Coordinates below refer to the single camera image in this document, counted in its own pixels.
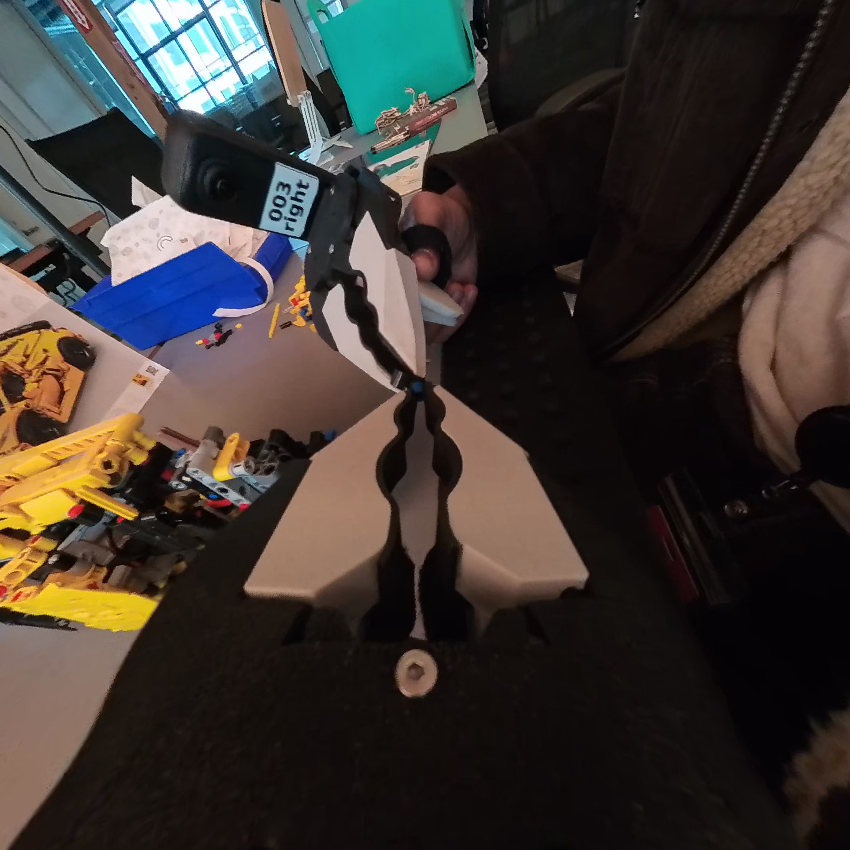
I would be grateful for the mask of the white paper strip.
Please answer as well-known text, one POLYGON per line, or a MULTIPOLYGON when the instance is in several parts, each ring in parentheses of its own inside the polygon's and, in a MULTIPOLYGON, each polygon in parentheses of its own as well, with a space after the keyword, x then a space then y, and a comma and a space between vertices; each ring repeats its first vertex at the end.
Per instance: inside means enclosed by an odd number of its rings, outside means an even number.
POLYGON ((238 262, 244 269, 251 270, 259 278, 259 281, 262 283, 261 294, 263 294, 263 300, 257 305, 245 308, 216 309, 213 312, 213 316, 217 319, 242 319, 253 313, 258 313, 266 307, 274 293, 274 281, 270 271, 265 266, 254 258, 239 259, 238 262))

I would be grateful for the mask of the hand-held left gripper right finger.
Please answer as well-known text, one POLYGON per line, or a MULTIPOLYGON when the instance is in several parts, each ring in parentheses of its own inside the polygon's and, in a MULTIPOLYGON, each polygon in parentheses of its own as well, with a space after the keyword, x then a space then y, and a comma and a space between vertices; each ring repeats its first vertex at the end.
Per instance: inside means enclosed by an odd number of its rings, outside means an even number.
POLYGON ((588 570, 525 450, 442 387, 424 405, 439 480, 425 632, 484 632, 501 610, 583 589, 588 570))

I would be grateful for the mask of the long dark red box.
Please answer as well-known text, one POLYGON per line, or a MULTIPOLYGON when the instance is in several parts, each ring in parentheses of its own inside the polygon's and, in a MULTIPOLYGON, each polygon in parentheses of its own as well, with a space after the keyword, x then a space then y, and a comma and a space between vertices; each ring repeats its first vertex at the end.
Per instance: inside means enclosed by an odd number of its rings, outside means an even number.
POLYGON ((431 127, 440 124, 442 119, 451 114, 456 108, 457 101, 454 97, 446 97, 442 100, 431 102, 431 108, 427 112, 420 113, 398 137, 381 142, 378 135, 377 142, 369 148, 370 153, 377 154, 415 138, 431 127))

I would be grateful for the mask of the person's white shirt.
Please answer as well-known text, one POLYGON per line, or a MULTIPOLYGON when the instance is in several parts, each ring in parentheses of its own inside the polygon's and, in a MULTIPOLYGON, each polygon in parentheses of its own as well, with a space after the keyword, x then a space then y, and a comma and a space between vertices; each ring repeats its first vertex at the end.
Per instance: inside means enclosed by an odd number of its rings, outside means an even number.
POLYGON ((849 400, 849 95, 764 213, 769 267, 743 308, 738 361, 759 448, 801 466, 797 428, 849 400))

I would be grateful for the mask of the wooden skeleton model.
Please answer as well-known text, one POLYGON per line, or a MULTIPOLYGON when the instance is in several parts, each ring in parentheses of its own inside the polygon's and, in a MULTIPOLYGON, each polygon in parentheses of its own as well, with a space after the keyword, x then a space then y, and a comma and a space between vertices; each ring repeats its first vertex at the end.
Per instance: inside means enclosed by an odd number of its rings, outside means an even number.
POLYGON ((420 113, 431 108, 431 100, 427 92, 417 91, 411 87, 405 88, 405 94, 411 98, 405 109, 397 105, 380 112, 375 121, 375 128, 381 142, 398 137, 420 113))

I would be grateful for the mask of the toy car instruction booklet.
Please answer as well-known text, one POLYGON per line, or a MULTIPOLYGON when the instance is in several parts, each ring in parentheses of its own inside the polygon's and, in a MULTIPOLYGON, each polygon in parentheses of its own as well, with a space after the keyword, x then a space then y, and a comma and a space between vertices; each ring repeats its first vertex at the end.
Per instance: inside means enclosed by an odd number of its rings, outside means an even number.
POLYGON ((2 457, 140 413, 167 375, 2 266, 2 457))

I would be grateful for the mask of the blue plastic bin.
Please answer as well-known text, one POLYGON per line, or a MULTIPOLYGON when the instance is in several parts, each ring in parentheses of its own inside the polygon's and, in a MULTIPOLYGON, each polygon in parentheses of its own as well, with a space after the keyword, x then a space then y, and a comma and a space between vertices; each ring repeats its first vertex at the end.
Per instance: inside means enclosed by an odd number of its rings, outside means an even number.
MULTIPOLYGON (((289 239, 271 234, 253 258, 270 271, 275 283, 292 252, 289 239)), ((213 316, 216 309, 259 304, 261 287, 251 270, 206 243, 119 286, 106 277, 73 309, 131 346, 145 349, 226 320, 213 316)))

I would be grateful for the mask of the printed white paper bag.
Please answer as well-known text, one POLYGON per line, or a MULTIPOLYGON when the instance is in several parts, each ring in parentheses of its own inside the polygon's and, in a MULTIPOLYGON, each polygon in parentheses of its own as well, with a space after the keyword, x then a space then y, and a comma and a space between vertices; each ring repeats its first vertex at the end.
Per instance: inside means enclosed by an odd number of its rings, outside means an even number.
POLYGON ((131 202, 138 210, 109 228, 101 239, 109 254, 112 286, 206 243, 237 261, 249 259, 269 235, 261 229, 186 212, 135 177, 131 178, 131 202))

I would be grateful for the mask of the yellow toy brick car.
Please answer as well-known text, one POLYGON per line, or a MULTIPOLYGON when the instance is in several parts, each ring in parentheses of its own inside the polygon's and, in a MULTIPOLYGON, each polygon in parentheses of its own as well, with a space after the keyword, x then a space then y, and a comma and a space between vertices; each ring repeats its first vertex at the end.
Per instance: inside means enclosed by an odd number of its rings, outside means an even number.
POLYGON ((335 438, 210 427, 154 441, 127 414, 2 459, 2 625, 137 632, 174 579, 289 462, 335 438))

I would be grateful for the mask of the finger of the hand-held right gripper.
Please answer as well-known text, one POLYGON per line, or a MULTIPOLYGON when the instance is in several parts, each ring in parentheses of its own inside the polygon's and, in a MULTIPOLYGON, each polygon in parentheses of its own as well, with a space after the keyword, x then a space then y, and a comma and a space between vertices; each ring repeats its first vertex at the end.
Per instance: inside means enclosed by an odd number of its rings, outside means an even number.
POLYGON ((320 311, 323 339, 384 388, 402 391, 402 365, 378 332, 374 310, 357 284, 336 284, 320 311))
POLYGON ((355 284, 374 310, 378 332, 398 356, 402 371, 424 377, 427 367, 424 321, 413 261, 388 248, 370 214, 358 224, 348 254, 355 284))

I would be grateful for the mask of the dark cloth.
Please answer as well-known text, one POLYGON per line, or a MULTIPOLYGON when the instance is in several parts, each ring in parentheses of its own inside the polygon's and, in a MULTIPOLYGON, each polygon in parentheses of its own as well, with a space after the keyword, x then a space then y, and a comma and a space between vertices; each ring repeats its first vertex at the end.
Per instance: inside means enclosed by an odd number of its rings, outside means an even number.
POLYGON ((485 848, 798 848, 739 744, 650 532, 564 296, 497 291, 447 346, 443 379, 530 453, 589 570, 532 603, 514 652, 474 645, 473 709, 506 776, 485 848))

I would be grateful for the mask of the wooden post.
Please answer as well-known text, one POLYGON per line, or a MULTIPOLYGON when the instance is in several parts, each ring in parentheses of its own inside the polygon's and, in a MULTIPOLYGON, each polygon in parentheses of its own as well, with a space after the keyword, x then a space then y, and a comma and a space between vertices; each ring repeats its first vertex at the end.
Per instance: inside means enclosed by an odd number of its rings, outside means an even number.
POLYGON ((58 5, 155 135, 163 141, 168 125, 168 110, 94 2, 58 1, 58 5))

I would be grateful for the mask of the teal felt bag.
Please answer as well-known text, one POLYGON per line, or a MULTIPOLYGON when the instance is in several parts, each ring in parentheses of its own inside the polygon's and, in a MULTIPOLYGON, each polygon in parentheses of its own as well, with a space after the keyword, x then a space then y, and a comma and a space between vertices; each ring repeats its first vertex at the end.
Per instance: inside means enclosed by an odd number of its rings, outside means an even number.
POLYGON ((360 135, 403 111, 416 95, 437 101, 475 76, 473 33, 463 2, 362 1, 332 16, 307 3, 329 66, 360 135))

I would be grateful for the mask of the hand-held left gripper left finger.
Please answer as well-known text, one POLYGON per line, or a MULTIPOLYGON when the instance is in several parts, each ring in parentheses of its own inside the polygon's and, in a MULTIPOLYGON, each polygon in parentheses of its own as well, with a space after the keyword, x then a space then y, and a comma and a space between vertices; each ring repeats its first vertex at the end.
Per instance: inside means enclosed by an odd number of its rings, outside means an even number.
POLYGON ((244 590, 338 612, 365 639, 410 634, 410 557, 393 491, 407 470, 410 396, 314 455, 244 590))

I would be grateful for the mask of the person's right hand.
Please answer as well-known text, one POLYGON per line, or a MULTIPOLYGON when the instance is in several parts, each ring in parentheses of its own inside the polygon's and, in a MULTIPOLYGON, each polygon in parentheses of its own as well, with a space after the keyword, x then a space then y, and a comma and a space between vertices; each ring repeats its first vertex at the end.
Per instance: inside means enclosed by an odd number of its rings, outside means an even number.
POLYGON ((439 345, 469 318, 479 294, 476 235, 463 188, 454 185, 442 194, 424 190, 413 196, 399 220, 399 229, 406 231, 416 225, 440 229, 452 250, 452 278, 444 290, 462 309, 462 316, 455 326, 425 324, 427 343, 439 345))

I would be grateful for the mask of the person's right forearm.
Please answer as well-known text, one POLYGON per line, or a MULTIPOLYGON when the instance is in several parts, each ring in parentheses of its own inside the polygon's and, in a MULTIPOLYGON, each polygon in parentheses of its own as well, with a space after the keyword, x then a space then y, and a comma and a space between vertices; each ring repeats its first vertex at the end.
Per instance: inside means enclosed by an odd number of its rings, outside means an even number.
POLYGON ((471 236, 449 236, 456 281, 503 282, 589 255, 622 89, 612 82, 574 109, 428 160, 408 213, 447 236, 460 213, 471 236))

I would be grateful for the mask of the person's fleece jacket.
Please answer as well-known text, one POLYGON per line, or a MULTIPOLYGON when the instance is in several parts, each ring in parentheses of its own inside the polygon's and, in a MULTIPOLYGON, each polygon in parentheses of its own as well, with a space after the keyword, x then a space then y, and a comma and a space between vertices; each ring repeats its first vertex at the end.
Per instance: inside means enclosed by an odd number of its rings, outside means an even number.
POLYGON ((783 473, 738 361, 771 201, 848 93, 848 2, 649 2, 581 279, 639 481, 680 473, 749 584, 699 624, 745 741, 804 848, 848 848, 848 404, 806 416, 783 473))

